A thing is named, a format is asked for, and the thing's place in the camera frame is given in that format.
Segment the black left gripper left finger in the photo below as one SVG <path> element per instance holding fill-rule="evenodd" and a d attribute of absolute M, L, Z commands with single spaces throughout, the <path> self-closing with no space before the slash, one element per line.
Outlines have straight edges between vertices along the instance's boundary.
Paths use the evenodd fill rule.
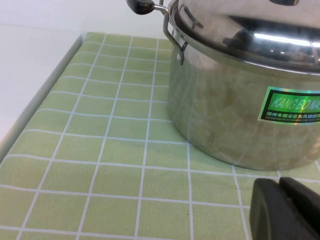
<path fill-rule="evenodd" d="M 316 234 L 299 214 L 279 182 L 257 178 L 249 212 L 253 240 L 314 240 Z"/>

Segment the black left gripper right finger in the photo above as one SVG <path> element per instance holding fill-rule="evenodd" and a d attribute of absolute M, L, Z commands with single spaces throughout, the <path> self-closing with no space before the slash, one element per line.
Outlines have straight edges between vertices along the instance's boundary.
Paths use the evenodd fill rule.
<path fill-rule="evenodd" d="M 281 177 L 278 184 L 308 227 L 320 238 L 320 195 L 291 177 Z"/>

